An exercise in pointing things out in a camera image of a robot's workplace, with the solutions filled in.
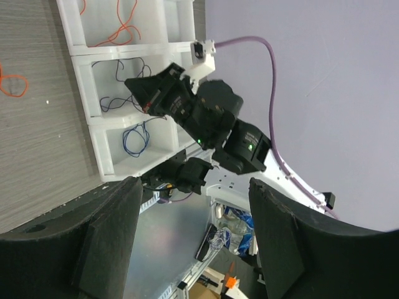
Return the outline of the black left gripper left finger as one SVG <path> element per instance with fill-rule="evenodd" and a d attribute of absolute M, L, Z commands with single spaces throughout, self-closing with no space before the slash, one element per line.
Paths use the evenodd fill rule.
<path fill-rule="evenodd" d="M 1 297 L 123 297 L 142 197 L 128 177 L 1 234 Z"/>

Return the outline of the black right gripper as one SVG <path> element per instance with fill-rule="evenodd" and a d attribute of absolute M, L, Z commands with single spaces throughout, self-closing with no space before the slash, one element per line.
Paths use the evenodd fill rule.
<path fill-rule="evenodd" d="M 191 91 L 190 79 L 183 75 L 184 71 L 173 62 L 156 75 L 128 78 L 124 84 L 147 114 L 195 117 L 200 110 L 198 97 Z"/>

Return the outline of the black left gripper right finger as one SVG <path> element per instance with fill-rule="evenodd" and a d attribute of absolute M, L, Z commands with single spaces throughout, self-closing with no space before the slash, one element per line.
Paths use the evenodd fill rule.
<path fill-rule="evenodd" d="M 398 231 L 319 213 L 251 179 L 249 203 L 269 298 L 397 298 Z"/>

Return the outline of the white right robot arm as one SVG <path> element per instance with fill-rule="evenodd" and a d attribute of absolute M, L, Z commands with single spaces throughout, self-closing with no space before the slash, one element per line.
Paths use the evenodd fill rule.
<path fill-rule="evenodd" d="M 170 116 L 202 150 L 213 150 L 212 159 L 222 168 L 238 175 L 262 173 L 271 156 L 300 193 L 333 214 L 331 205 L 317 199 L 289 171 L 273 135 L 239 119 L 243 99 L 223 80 L 207 80 L 194 92 L 186 70 L 172 63 L 156 75 L 128 78 L 124 84 L 144 113 Z"/>

